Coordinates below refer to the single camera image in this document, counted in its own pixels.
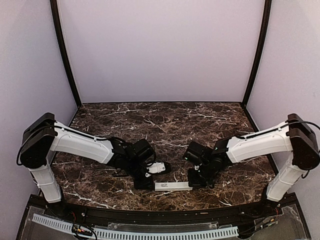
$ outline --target black frame post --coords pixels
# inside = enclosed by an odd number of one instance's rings
[[[255,52],[255,56],[254,56],[254,60],[253,60],[253,65],[252,65],[249,81],[246,86],[246,90],[245,90],[244,97],[242,100],[242,104],[244,107],[247,107],[252,89],[255,84],[262,52],[264,50],[267,29],[268,29],[268,23],[269,23],[269,17],[270,17],[270,11],[271,11],[271,2],[272,2],[272,0],[265,0],[265,2],[264,2],[264,10],[263,10],[259,40],[258,40],[258,44],[256,47],[256,52]]]
[[[53,23],[54,23],[56,39],[58,41],[65,73],[68,78],[68,82],[69,82],[69,85],[70,85],[70,88],[71,88],[71,91],[73,94],[74,101],[75,101],[77,107],[79,108],[79,107],[81,107],[82,103],[80,100],[80,96],[78,93],[78,89],[76,86],[76,82],[75,82],[75,79],[74,79],[74,76],[73,76],[73,73],[71,70],[71,66],[70,66],[70,62],[69,62],[69,58],[68,58],[68,54],[67,54],[64,36],[63,36],[62,28],[61,28],[57,0],[50,0],[50,5],[51,5],[51,12],[52,12],[52,18],[53,18]]]

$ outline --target vent grille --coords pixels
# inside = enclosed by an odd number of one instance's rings
[[[53,219],[39,214],[33,215],[33,222],[57,231],[72,234],[72,223]],[[216,240],[238,236],[238,227],[228,227],[207,231],[179,232],[179,233],[140,233],[113,231],[95,228],[94,232],[99,240]]]

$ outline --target brown marble surface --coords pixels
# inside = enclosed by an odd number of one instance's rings
[[[182,159],[191,140],[213,147],[236,133],[253,132],[238,103],[154,102],[90,103],[76,114],[71,127],[100,137],[134,143],[146,138],[158,161],[172,171],[153,176],[156,182],[186,182],[193,166]],[[154,192],[135,190],[130,177],[113,177],[111,167],[59,152],[52,170],[67,202],[120,210],[183,211],[256,202],[274,173],[265,156],[234,164],[217,176],[214,189]]]

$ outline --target white wall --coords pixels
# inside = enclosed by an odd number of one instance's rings
[[[16,238],[30,193],[16,165],[24,130],[46,112],[68,124],[76,104],[61,60],[48,0],[0,0],[0,239]]]
[[[272,2],[269,26],[248,109],[260,129],[290,113],[320,125],[320,1]],[[320,145],[320,132],[315,129]],[[285,159],[276,155],[279,167]],[[320,167],[292,189],[314,239],[320,239]]]
[[[241,101],[264,0],[60,0],[81,100]]]

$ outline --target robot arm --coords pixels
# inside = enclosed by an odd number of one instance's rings
[[[188,170],[189,187],[214,187],[220,170],[243,160],[277,152],[290,152],[284,167],[268,185],[266,199],[280,201],[306,171],[320,163],[315,133],[296,114],[272,128],[218,140],[213,149],[191,142],[183,158],[194,164]]]
[[[170,171],[166,162],[146,161],[155,151],[145,139],[128,143],[116,137],[95,137],[55,121],[52,113],[40,117],[23,133],[18,158],[29,169],[48,203],[62,199],[60,187],[47,160],[49,151],[65,152],[124,170],[133,177],[136,189],[154,189],[152,174]]]

